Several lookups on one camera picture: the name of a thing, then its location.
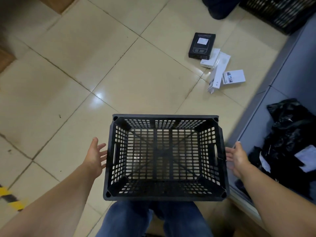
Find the blue jeans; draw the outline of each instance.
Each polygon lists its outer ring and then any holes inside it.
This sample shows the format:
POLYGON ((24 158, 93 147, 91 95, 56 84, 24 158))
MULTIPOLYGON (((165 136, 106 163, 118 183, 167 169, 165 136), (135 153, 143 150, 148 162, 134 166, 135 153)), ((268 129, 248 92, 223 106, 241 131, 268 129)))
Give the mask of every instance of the blue jeans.
POLYGON ((105 215, 96 237, 141 237, 152 213, 163 219, 166 237, 213 237, 194 202, 117 201, 105 215))

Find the forearm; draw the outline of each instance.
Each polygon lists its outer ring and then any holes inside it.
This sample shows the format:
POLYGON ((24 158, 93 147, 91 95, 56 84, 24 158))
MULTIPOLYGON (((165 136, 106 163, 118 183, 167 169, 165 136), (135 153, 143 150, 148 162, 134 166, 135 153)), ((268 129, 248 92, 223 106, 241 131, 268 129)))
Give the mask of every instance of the forearm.
POLYGON ((315 236, 316 206, 253 165, 241 180, 272 236, 315 236))
POLYGON ((89 167, 80 165, 66 179, 11 219, 0 230, 0 235, 73 236, 93 182, 94 175, 89 167))

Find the yellow and black tape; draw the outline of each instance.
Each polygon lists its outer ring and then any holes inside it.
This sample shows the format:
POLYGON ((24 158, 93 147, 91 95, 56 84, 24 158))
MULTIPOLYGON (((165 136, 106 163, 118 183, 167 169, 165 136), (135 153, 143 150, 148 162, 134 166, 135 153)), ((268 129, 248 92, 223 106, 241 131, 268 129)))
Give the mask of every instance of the yellow and black tape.
POLYGON ((2 197, 8 204, 17 211, 22 211, 25 206, 19 201, 11 192, 6 188, 0 185, 0 197, 2 197))

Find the tile floor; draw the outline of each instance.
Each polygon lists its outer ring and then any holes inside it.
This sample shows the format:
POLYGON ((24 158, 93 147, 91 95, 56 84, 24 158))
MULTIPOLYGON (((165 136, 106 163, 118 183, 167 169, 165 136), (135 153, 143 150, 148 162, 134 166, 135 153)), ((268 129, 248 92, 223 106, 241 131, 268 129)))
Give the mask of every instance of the tile floor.
MULTIPOLYGON (((201 0, 76 0, 58 15, 39 0, 10 4, 1 40, 17 60, 0 74, 0 184, 29 204, 69 175, 114 113, 213 114, 227 139, 287 37, 237 7, 212 19, 201 0), (227 70, 246 82, 210 95, 210 70, 187 56, 215 33, 227 70)), ((112 202, 104 176, 75 236, 93 237, 112 202)), ((216 203, 198 203, 209 216, 216 203)), ((16 214, 0 199, 0 227, 16 214)))

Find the dark pant leg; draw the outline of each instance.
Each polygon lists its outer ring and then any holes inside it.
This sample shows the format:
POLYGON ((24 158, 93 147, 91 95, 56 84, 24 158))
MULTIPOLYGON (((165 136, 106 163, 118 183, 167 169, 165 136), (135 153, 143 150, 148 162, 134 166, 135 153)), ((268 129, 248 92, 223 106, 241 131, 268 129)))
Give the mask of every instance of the dark pant leg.
POLYGON ((96 237, 141 237, 152 219, 148 206, 149 202, 145 201, 115 202, 96 237))
POLYGON ((213 237, 210 227, 194 202, 158 202, 167 237, 213 237))

